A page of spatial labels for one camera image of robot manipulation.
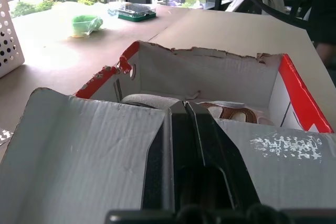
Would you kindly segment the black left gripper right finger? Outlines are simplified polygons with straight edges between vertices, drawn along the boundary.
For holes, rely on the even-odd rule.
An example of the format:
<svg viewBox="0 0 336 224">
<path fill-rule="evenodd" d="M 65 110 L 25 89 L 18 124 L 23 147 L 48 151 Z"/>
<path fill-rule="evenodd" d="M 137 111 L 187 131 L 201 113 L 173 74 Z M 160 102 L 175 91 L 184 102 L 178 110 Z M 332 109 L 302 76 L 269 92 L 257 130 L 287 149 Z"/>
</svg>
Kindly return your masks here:
<svg viewBox="0 0 336 224">
<path fill-rule="evenodd" d="M 203 166 L 201 202 L 210 208 L 247 210 L 260 203 L 243 157 L 208 110 L 185 102 L 192 119 L 197 157 Z"/>
</svg>

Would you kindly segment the green box with clear lid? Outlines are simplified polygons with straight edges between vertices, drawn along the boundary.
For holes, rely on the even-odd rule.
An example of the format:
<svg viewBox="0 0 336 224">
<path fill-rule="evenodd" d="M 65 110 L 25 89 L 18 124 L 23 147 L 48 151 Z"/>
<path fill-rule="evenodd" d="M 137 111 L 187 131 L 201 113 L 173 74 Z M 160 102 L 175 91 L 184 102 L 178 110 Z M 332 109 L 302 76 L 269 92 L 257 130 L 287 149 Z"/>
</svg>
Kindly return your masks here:
<svg viewBox="0 0 336 224">
<path fill-rule="evenodd" d="M 118 9 L 118 18 L 131 22 L 142 22 L 156 17 L 156 8 L 151 5 L 125 3 Z"/>
</svg>

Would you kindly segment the green bowl with plastic wrap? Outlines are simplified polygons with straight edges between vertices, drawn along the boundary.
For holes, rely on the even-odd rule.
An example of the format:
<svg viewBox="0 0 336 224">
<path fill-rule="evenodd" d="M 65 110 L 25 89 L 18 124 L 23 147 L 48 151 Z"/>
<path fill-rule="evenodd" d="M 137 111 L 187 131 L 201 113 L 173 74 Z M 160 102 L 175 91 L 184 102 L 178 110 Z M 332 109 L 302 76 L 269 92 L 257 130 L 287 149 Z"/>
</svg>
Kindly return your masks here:
<svg viewBox="0 0 336 224">
<path fill-rule="evenodd" d="M 71 20 L 72 36 L 83 38 L 98 31 L 103 24 L 102 18 L 96 15 L 79 15 Z"/>
</svg>

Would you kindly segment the white perforated plastic basket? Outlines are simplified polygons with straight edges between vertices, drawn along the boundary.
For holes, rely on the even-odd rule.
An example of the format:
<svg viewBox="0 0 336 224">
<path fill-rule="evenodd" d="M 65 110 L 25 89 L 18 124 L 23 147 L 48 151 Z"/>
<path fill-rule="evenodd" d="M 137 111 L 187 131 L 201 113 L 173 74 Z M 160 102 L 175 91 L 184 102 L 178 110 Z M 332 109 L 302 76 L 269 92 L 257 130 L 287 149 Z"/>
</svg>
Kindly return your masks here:
<svg viewBox="0 0 336 224">
<path fill-rule="evenodd" d="M 7 0 L 0 0 L 0 78 L 25 62 L 9 13 Z"/>
</svg>

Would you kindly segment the black and white patterned object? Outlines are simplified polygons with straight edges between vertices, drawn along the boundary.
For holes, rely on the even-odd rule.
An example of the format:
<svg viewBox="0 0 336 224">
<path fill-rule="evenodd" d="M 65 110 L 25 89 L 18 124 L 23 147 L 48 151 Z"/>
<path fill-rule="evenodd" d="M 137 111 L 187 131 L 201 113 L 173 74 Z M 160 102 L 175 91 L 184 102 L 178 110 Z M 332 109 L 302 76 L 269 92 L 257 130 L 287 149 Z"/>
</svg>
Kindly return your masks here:
<svg viewBox="0 0 336 224">
<path fill-rule="evenodd" d="M 13 133 L 0 128 L 0 146 L 11 140 Z"/>
</svg>

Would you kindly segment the white and brown shoe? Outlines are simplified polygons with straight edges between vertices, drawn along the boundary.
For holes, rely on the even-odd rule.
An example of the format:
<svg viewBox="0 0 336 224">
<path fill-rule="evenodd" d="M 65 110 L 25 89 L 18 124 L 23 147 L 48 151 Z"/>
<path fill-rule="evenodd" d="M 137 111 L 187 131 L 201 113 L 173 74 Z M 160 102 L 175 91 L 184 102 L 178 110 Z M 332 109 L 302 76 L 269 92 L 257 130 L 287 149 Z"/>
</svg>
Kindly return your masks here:
<svg viewBox="0 0 336 224">
<path fill-rule="evenodd" d="M 131 94 L 123 98 L 121 102 L 129 105 L 165 110 L 179 102 L 179 99 L 151 94 Z M 199 102 L 198 105 L 206 108 L 215 119 L 274 125 L 267 112 L 252 108 L 244 103 L 206 101 Z"/>
</svg>

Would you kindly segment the red and white cardboard shoebox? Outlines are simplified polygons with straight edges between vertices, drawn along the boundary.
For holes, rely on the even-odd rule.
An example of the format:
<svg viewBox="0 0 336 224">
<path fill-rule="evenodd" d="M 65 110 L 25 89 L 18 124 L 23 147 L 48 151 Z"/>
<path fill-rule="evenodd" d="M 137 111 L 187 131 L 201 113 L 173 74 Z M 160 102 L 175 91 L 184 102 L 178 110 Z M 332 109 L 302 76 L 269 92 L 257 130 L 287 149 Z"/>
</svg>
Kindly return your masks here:
<svg viewBox="0 0 336 224">
<path fill-rule="evenodd" d="M 142 209 L 146 156 L 165 110 L 151 94 L 244 103 L 274 125 L 215 119 L 238 147 L 260 203 Z M 30 95 L 0 161 L 0 224 L 336 224 L 336 132 L 287 54 L 239 56 L 136 41 L 75 95 Z"/>
</svg>

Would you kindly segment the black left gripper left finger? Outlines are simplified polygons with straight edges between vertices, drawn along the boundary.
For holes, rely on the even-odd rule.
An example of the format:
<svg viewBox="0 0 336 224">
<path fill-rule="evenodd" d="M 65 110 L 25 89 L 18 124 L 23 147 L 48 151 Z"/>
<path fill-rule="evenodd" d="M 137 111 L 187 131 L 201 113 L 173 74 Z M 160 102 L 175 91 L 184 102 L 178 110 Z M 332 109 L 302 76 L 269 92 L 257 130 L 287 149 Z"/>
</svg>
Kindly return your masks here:
<svg viewBox="0 0 336 224">
<path fill-rule="evenodd" d="M 200 200 L 205 166 L 192 103 L 179 101 L 165 110 L 145 165 L 142 209 L 180 210 Z"/>
</svg>

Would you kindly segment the person in dark clothes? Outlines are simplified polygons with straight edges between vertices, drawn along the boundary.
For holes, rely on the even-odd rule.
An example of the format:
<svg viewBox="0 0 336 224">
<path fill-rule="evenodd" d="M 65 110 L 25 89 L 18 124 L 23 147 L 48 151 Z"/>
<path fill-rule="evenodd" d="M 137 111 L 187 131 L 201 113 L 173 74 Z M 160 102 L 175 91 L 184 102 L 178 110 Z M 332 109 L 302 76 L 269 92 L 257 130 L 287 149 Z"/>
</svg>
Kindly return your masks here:
<svg viewBox="0 0 336 224">
<path fill-rule="evenodd" d="M 326 67 L 336 58 L 336 0 L 313 0 L 307 30 Z"/>
</svg>

